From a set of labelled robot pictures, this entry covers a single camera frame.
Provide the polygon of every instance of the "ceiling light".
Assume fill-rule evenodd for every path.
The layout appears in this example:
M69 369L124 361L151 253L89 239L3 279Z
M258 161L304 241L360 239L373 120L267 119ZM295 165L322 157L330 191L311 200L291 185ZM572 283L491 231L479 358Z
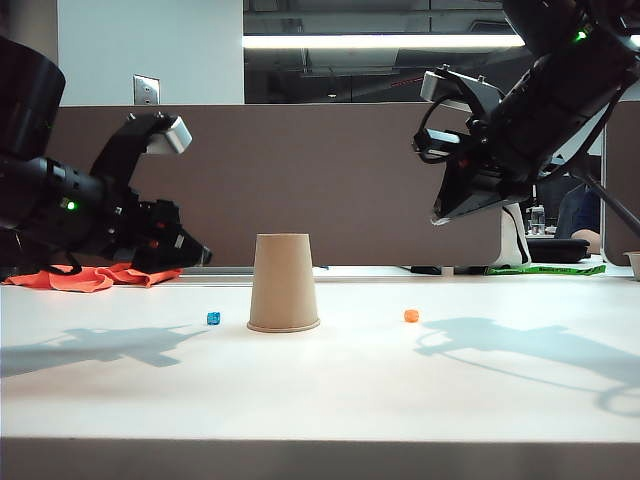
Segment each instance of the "ceiling light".
M356 49L356 48L504 48L519 47L518 35L245 35L248 49Z

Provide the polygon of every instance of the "paper cup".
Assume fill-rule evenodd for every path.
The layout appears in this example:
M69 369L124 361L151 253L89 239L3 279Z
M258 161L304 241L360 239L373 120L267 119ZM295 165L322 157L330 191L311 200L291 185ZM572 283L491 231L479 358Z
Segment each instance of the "paper cup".
M629 257L633 276L640 282L640 252L625 252L624 254Z
M299 332L319 323L309 235L258 235L247 327Z

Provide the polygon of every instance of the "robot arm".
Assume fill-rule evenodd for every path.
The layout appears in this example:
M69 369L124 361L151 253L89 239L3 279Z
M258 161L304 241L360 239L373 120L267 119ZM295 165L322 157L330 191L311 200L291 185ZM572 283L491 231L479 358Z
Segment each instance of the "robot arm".
M505 96L483 79L447 69L425 75L425 99L471 112L466 134L429 130L425 118L414 137L423 161L446 162L435 223L527 199L532 185L549 178L544 172L553 153L609 106L589 141L551 176L567 171L640 77L631 38L639 1L504 0L503 8L536 57Z
M12 252L0 269L61 273L49 266L58 252L72 263L70 273L80 268L72 253L130 261L147 273L210 260L182 228L175 204L139 201L128 185L141 154L182 153L189 145L180 117L130 115L85 174L42 156L64 88L60 70L0 38L0 72L0 238Z

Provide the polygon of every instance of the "orange cloth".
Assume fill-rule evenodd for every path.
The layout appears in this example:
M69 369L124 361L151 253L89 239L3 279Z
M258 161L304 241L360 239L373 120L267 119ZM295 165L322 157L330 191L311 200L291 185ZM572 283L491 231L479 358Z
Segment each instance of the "orange cloth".
M7 278L6 285L22 285L30 288L64 290L67 292L95 292L111 287L114 283L144 285L149 288L158 282L175 278L182 273L182 269L167 270L159 273L144 273L129 268L129 263L117 263L110 267L82 267L76 275L56 275L40 271L33 275L16 275ZM69 265L56 265L63 271L71 270Z

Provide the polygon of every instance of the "gray partition wall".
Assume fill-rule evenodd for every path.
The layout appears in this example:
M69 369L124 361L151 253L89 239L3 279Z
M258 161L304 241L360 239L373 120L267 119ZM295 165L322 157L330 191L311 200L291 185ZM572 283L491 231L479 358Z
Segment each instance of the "gray partition wall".
M132 180L145 200L181 207L212 265L253 264L257 233L309 233L319 265L485 265L499 254L499 210L431 225L444 166L410 146L425 103L161 106L193 142L180 156L143 155ZM48 155L84 171L133 112L65 107ZM436 128L462 129L442 108Z
M605 130L603 184L635 215L640 216L640 102L621 102ZM639 251L640 238L609 208L602 210L602 248L616 265L629 265L624 252Z

